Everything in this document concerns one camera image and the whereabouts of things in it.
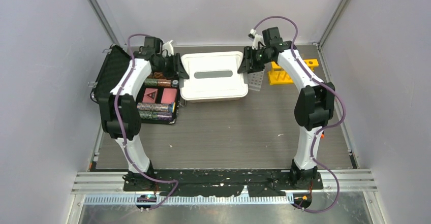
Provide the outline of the clear tube rack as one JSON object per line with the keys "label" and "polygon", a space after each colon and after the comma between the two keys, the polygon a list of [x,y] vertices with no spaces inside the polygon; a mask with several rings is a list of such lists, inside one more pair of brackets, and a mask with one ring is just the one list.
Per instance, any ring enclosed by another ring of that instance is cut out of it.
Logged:
{"label": "clear tube rack", "polygon": [[264,71],[248,74],[248,88],[252,91],[260,91],[263,83]]}

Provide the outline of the white bin lid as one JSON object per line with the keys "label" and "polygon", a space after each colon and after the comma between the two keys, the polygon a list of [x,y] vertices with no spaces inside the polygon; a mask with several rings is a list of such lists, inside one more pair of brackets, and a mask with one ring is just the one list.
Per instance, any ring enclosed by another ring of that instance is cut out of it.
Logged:
{"label": "white bin lid", "polygon": [[246,96],[244,74],[238,74],[243,53],[239,51],[185,54],[181,61],[189,79],[183,79],[180,95],[187,97]]}

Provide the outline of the yellow test tube rack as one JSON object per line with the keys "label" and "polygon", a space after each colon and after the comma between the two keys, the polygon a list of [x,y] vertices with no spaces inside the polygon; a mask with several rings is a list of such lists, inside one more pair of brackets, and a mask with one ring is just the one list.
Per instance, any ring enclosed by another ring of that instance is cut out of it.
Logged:
{"label": "yellow test tube rack", "polygon": [[[304,63],[314,72],[314,69],[319,66],[317,59],[306,59]],[[267,72],[269,85],[293,84],[293,80],[289,74],[283,70],[276,62],[270,63],[271,69]]]}

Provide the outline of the pink plastic bin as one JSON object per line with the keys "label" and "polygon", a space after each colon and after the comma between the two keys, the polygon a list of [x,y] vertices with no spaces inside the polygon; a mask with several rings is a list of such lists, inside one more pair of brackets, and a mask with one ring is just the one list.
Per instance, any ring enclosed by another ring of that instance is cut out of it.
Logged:
{"label": "pink plastic bin", "polygon": [[244,96],[235,97],[187,97],[181,94],[181,98],[190,103],[206,103],[206,102],[220,102],[220,101],[235,101],[244,98]]}

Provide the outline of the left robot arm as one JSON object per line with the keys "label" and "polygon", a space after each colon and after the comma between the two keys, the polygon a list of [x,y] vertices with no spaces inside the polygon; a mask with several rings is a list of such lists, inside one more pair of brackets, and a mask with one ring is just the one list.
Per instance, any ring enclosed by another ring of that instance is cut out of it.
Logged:
{"label": "left robot arm", "polygon": [[136,178],[143,190],[151,190],[155,183],[176,183],[176,180],[157,179],[151,160],[146,155],[139,136],[142,118],[139,114],[139,92],[153,73],[178,80],[188,78],[174,52],[172,41],[143,35],[144,44],[134,51],[127,43],[127,51],[114,45],[105,59],[93,91],[99,105],[104,132],[120,146],[128,163],[128,176]]}

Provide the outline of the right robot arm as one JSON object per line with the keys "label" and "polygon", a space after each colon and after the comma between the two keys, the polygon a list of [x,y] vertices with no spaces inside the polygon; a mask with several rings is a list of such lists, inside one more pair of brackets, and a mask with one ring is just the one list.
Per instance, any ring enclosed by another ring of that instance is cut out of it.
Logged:
{"label": "right robot arm", "polygon": [[299,91],[294,117],[300,133],[288,182],[295,188],[304,188],[317,177],[317,150],[324,128],[333,118],[335,86],[314,74],[293,42],[282,39],[277,27],[268,28],[261,35],[251,29],[249,37],[253,44],[244,48],[238,73],[260,72],[274,61],[287,72]]}

